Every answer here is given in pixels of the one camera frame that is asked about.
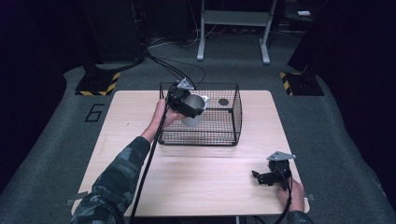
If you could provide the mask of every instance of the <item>circular hole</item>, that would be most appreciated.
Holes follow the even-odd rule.
[[[219,104],[220,105],[228,105],[230,102],[228,102],[227,99],[219,99]]]

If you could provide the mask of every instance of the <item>black cable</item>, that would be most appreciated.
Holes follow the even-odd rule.
[[[166,62],[164,62],[163,60],[161,60],[161,59],[159,59],[159,58],[157,58],[157,57],[154,57],[154,56],[152,56],[152,55],[149,55],[149,57],[150,57],[150,59],[154,59],[155,62],[160,63],[162,66],[166,66],[167,68],[171,69],[172,71],[178,73],[181,77],[187,78],[187,79],[191,82],[192,86],[195,88],[195,84],[194,84],[194,82],[192,81],[192,79],[189,78],[185,73],[183,73],[182,71],[180,71],[179,69],[177,69],[176,67],[174,67],[172,64],[166,63]]]
[[[180,78],[180,79],[186,78],[186,79],[188,79],[190,81],[191,85],[196,90],[197,85],[195,85],[194,81],[189,76],[187,76],[184,72],[182,72],[179,69],[177,69],[176,67],[174,67],[172,64],[165,62],[164,60],[172,61],[172,62],[176,62],[176,63],[182,63],[182,62],[179,62],[179,61],[176,61],[176,60],[171,60],[171,59],[154,57],[150,53],[147,53],[147,56],[152,61],[154,61],[155,63],[158,63],[159,65],[163,66],[166,70],[168,70],[176,78]],[[183,64],[190,65],[190,66],[195,66],[195,67],[198,67],[198,68],[202,69],[204,71],[204,77],[201,79],[199,84],[201,84],[204,81],[204,79],[206,77],[206,71],[205,71],[204,68],[202,68],[200,66],[197,66],[197,65],[194,65],[194,64],[190,64],[190,63],[183,63]]]
[[[306,216],[306,217],[309,219],[309,221],[311,222],[311,224],[315,224],[315,222],[311,219],[310,216]]]
[[[289,181],[286,179],[286,177],[283,175],[282,172],[279,171],[279,169],[276,168],[276,170],[282,175],[283,181],[285,181],[286,186],[288,187],[288,191],[289,191],[289,198],[288,201],[286,202],[286,206],[285,209],[283,209],[282,214],[280,215],[280,217],[277,219],[277,221],[275,222],[275,224],[279,224],[283,218],[285,217],[285,215],[288,213],[290,205],[291,205],[291,191],[293,188],[293,181],[291,180],[291,186],[289,185]]]
[[[166,58],[158,58],[158,59],[167,60],[167,61],[171,61],[171,62],[175,62],[175,63],[182,63],[182,64],[186,64],[186,65],[189,65],[189,66],[194,66],[194,67],[197,67],[197,68],[201,69],[201,70],[204,72],[204,75],[203,75],[201,81],[199,81],[198,84],[196,84],[195,87],[198,87],[199,85],[201,85],[201,83],[202,83],[202,82],[204,81],[204,79],[206,78],[206,71],[205,71],[205,69],[204,69],[203,67],[201,67],[201,66],[198,66],[198,65],[195,65],[195,64],[192,64],[192,63],[183,63],[183,62],[179,62],[179,61],[172,60],[172,59],[166,59]]]
[[[169,64],[163,63],[162,61],[158,60],[156,57],[151,56],[150,54],[148,54],[148,57],[154,61],[155,63],[163,66],[166,70],[168,70],[168,72],[170,72],[176,79],[183,79],[183,73],[181,73],[180,71],[178,71],[175,67],[170,66]]]
[[[152,142],[152,145],[151,145],[151,150],[150,150],[150,153],[148,155],[148,161],[147,161],[145,170],[144,170],[144,172],[142,174],[142,177],[140,179],[140,184],[139,184],[138,190],[136,192],[136,197],[134,199],[134,208],[132,210],[131,219],[130,219],[130,222],[129,222],[130,224],[134,223],[134,215],[136,214],[136,208],[137,208],[137,205],[139,204],[140,195],[142,193],[143,185],[145,183],[146,176],[147,176],[147,174],[149,172],[149,166],[151,165],[151,161],[152,161],[152,158],[154,156],[155,147],[157,146],[158,138],[160,136],[161,130],[163,129],[163,124],[165,123],[166,112],[168,111],[168,109],[169,109],[169,106],[168,106],[168,102],[166,100],[165,108],[163,109],[163,117],[161,119],[160,126],[158,127],[157,132],[154,135],[154,139],[153,139],[153,142]]]

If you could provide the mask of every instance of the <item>hand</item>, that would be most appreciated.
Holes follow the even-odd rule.
[[[166,102],[164,99],[160,99],[155,107],[154,114],[152,115],[151,122],[149,123],[146,130],[141,134],[142,137],[146,138],[150,143],[154,140],[155,133],[160,127],[161,120],[163,119],[163,111],[166,107]],[[184,115],[177,113],[172,108],[169,108],[166,112],[165,122],[163,123],[163,128],[168,127],[177,119],[185,118]]]
[[[304,211],[305,202],[304,202],[304,187],[302,184],[298,183],[292,177],[288,179],[289,186],[291,188],[291,205],[289,207],[289,211]],[[285,207],[289,198],[289,190],[283,190],[280,185],[277,187],[277,196]]]

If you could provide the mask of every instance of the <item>gray floor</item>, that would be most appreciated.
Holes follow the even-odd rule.
[[[279,73],[286,66],[300,36],[278,34],[269,49],[271,64],[263,65],[259,36],[219,36],[206,43],[205,59],[195,60],[197,43],[150,48],[157,57],[192,63],[206,71],[205,82],[237,82],[241,90],[268,90],[273,94],[291,151],[316,223],[396,223],[396,215],[375,173],[349,138],[332,94],[319,78],[323,97],[288,96]],[[108,64],[116,67],[119,64]],[[202,70],[182,63],[174,66],[198,81]],[[64,77],[67,90],[45,131],[0,196],[0,223],[67,223],[67,199],[78,193],[113,94],[76,96],[81,68]],[[165,69],[146,59],[121,73],[115,91],[158,90],[160,82],[175,81]],[[84,122],[93,104],[103,110],[98,122]],[[262,217],[273,223],[277,216]],[[248,223],[255,223],[253,217]]]

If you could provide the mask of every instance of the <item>white cup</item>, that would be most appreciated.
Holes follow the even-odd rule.
[[[209,106],[209,97],[200,96],[197,94],[190,94],[185,100],[186,105],[191,106],[195,109],[205,110]],[[184,118],[181,122],[188,127],[196,127],[202,120],[202,115],[197,115],[195,118]]]

